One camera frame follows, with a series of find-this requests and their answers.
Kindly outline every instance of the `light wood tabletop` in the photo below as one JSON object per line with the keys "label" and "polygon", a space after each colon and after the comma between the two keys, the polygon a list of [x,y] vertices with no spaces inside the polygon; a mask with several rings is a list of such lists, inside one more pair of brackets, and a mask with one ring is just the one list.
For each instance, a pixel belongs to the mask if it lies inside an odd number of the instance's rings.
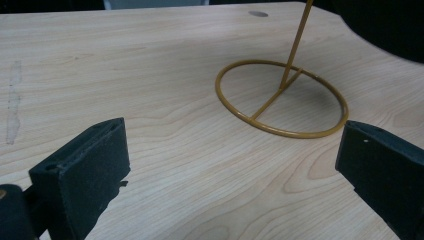
{"label": "light wood tabletop", "polygon": [[[124,117],[131,172],[87,239],[397,239],[334,169],[342,131],[301,140],[260,131],[217,98],[243,59],[286,62],[304,4],[0,15],[0,183],[91,125]],[[249,14],[260,11],[267,17]],[[313,8],[295,66],[328,80],[349,119],[424,148],[424,67]],[[283,69],[223,79],[251,113]],[[263,116],[291,130],[337,122],[336,99],[299,79]]]}

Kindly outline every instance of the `circular wire base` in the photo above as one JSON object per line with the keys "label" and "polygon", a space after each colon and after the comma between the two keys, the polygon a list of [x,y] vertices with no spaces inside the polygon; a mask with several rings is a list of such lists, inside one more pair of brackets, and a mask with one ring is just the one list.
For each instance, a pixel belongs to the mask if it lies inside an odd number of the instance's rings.
{"label": "circular wire base", "polygon": [[[225,75],[225,73],[227,73],[231,69],[239,67],[239,66],[243,66],[243,65],[249,65],[249,64],[266,64],[266,65],[274,65],[274,66],[279,66],[279,67],[286,67],[285,63],[274,62],[274,61],[243,60],[243,61],[235,62],[235,63],[228,65],[227,67],[225,67],[224,69],[222,69],[218,73],[218,76],[216,77],[216,81],[215,81],[215,90],[216,90],[216,93],[218,95],[218,98],[221,100],[222,104],[224,104],[224,106],[230,112],[232,112],[234,115],[236,115],[241,120],[243,120],[246,123],[248,123],[248,124],[250,124],[250,125],[252,125],[256,128],[259,128],[263,131],[273,133],[273,134],[276,134],[276,135],[280,135],[280,136],[284,136],[284,137],[291,137],[291,138],[320,138],[320,137],[325,137],[325,136],[328,136],[330,134],[335,133],[340,128],[342,128],[343,125],[346,123],[347,118],[349,116],[349,110],[348,110],[348,107],[347,107],[346,100],[343,98],[343,96],[340,94],[340,92],[336,88],[334,88],[331,84],[329,84],[327,81],[322,79],[321,77],[319,77],[319,76],[317,76],[317,75],[315,75],[311,72],[308,72],[308,71],[306,71],[302,68],[295,67],[295,66],[291,66],[291,68],[290,68],[290,69],[295,70],[297,72],[295,74],[295,76],[293,76],[292,79],[288,80],[287,83],[285,83],[284,85],[282,84],[280,86],[280,88],[278,89],[277,93],[274,94],[274,96],[270,100],[268,100],[268,102],[261,109],[259,109],[258,112],[256,112],[252,117],[249,117],[249,116],[243,114],[242,112],[237,110],[233,105],[231,105],[231,103],[224,97],[224,94],[222,93],[222,90],[221,90],[221,81],[222,81],[222,78]],[[300,74],[305,74],[306,76],[314,79],[315,81],[317,81],[318,83],[320,83],[321,85],[326,87],[336,97],[337,101],[340,104],[341,111],[342,111],[339,122],[334,127],[327,129],[327,130],[324,130],[324,131],[320,131],[320,132],[294,132],[294,131],[288,131],[288,130],[284,130],[284,129],[275,128],[275,127],[266,125],[266,124],[256,120],[256,118],[285,89],[287,89],[290,86],[290,84],[293,83]]]}

